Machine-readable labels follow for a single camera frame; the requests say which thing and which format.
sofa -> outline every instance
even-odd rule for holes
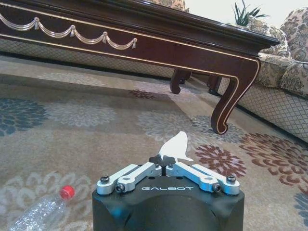
[[[253,17],[247,29],[281,43],[261,50],[260,72],[238,104],[308,142],[308,7],[292,11],[280,29]],[[222,78],[218,93],[228,84]]]
[[[147,0],[175,10],[188,12],[184,0]],[[36,58],[64,61],[74,64],[96,66],[132,73],[141,73],[152,76],[171,78],[173,68],[141,64],[128,60],[114,59],[101,55],[88,54],[77,51],[63,50],[55,47],[40,46],[37,44],[23,43],[19,41],[6,40],[0,38],[0,52],[31,56]]]

potted plant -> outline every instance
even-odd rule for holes
[[[259,17],[269,17],[269,15],[265,15],[265,14],[259,14],[260,13],[260,8],[259,7],[255,7],[252,11],[248,11],[248,6],[245,5],[244,0],[242,0],[243,3],[243,8],[240,10],[240,8],[237,6],[237,4],[235,3],[235,10],[233,9],[234,12],[234,17],[235,17],[235,23],[239,26],[247,26],[248,25],[248,17],[249,16],[253,16],[256,18]]]

bolt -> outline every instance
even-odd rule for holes
[[[227,176],[226,178],[227,178],[227,183],[235,184],[235,182],[236,182],[236,177],[235,176],[230,175],[230,176]]]
[[[101,177],[101,183],[106,184],[109,182],[109,176],[102,176]]]
[[[122,193],[124,190],[125,190],[124,184],[117,184],[117,185],[115,186],[115,191],[116,191],[117,193]]]
[[[218,193],[218,192],[221,190],[220,184],[214,183],[214,184],[212,185],[212,190],[213,190],[214,192]]]

carpet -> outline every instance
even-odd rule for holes
[[[100,176],[147,162],[179,131],[195,163],[237,176],[245,231],[307,230],[307,145],[239,109],[217,135],[219,97],[196,78],[179,95],[168,84],[0,56],[0,230],[65,184],[76,196],[54,230],[91,230]]]

plastic bottle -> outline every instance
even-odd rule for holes
[[[24,212],[9,231],[49,231],[64,215],[66,203],[74,195],[74,188],[65,185],[59,194],[42,197]]]

